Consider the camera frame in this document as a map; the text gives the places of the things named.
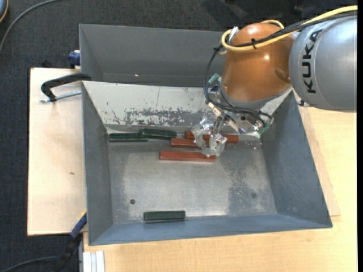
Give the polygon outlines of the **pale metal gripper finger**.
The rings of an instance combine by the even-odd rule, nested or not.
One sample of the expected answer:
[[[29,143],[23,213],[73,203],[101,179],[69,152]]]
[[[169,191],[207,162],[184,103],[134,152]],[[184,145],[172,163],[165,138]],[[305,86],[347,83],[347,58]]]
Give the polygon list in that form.
[[[209,139],[212,132],[212,124],[208,121],[208,119],[204,117],[198,124],[196,124],[191,129],[191,132],[195,138],[194,142],[200,148],[200,151],[211,152],[211,149],[203,138],[204,135],[207,135],[207,138]]]
[[[221,133],[215,133],[207,136],[204,140],[206,145],[201,148],[201,153],[205,156],[220,156],[227,144],[227,138]]]

